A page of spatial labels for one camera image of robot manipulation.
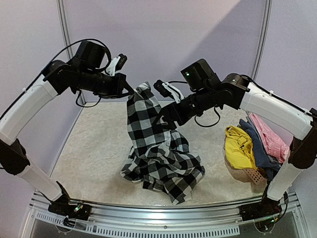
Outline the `black white checkered shirt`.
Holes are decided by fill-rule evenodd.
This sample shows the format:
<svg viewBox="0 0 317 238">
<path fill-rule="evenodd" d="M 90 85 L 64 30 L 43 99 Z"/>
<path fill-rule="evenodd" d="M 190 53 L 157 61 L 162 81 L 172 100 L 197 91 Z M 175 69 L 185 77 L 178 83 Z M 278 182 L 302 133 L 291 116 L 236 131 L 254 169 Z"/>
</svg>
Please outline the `black white checkered shirt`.
<svg viewBox="0 0 317 238">
<path fill-rule="evenodd" d="M 191 192 L 204 177 L 198 154 L 177 130 L 152 126 L 161 110 L 148 82 L 134 89 L 127 101 L 127 132 L 132 141 L 120 175 L 144 189 L 168 195 L 174 205 L 191 199 Z"/>
</svg>

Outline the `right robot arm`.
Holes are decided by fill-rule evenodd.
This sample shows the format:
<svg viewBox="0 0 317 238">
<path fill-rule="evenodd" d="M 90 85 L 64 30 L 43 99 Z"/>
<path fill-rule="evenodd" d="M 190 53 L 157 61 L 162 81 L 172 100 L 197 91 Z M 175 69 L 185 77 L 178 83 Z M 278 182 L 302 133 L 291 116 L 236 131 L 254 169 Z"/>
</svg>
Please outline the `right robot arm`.
<svg viewBox="0 0 317 238">
<path fill-rule="evenodd" d="M 255 113 L 282 127 L 293 135 L 290 154 L 274 179 L 266 186 L 261 202 L 256 206 L 260 216 L 267 216 L 292 185 L 297 176 L 311 167 L 317 157 L 317 112 L 302 109 L 263 89 L 249 76 L 231 73 L 220 80 L 205 59 L 199 59 L 181 70 L 192 94 L 169 90 L 160 80 L 154 88 L 164 97 L 175 96 L 175 101 L 163 107 L 153 124 L 160 119 L 165 128 L 176 129 L 189 119 L 201 116 L 211 108 L 228 105 L 236 110 Z"/>
</svg>

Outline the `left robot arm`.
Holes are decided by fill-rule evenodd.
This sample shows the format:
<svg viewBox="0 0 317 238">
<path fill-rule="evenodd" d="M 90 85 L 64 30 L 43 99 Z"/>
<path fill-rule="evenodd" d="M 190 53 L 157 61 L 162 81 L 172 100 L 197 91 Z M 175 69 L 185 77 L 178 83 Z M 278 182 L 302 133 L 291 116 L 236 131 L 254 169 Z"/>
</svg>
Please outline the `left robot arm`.
<svg viewBox="0 0 317 238">
<path fill-rule="evenodd" d="M 99 99 L 120 99 L 133 94 L 126 75 L 120 72 L 126 55 L 113 58 L 108 47 L 95 39 L 80 40 L 78 44 L 69 61 L 54 57 L 0 117 L 1 166 L 31 184 L 63 215 L 74 210 L 69 195 L 28 159 L 18 135 L 47 103 L 67 89 L 74 94 L 89 91 Z"/>
</svg>

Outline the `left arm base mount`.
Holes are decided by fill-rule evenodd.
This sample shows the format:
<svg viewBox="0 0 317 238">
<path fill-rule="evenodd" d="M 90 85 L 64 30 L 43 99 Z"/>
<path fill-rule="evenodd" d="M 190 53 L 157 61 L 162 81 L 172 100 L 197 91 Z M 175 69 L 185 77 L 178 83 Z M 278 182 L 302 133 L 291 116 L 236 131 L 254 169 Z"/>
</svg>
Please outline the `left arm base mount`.
<svg viewBox="0 0 317 238">
<path fill-rule="evenodd" d="M 87 221 L 91 214 L 92 206 L 82 202 L 57 203 L 49 205 L 48 211 L 69 219 Z"/>
</svg>

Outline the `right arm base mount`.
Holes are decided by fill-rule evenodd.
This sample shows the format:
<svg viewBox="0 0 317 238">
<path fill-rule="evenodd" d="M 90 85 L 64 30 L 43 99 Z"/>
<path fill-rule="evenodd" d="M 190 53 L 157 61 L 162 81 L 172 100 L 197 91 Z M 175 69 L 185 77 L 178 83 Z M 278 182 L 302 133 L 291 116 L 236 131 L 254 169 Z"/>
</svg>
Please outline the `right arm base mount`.
<svg viewBox="0 0 317 238">
<path fill-rule="evenodd" d="M 241 205 L 239 207 L 239 215 L 241 216 L 243 221 L 272 216 L 280 212 L 282 212 L 280 202 L 270 199 Z"/>
</svg>

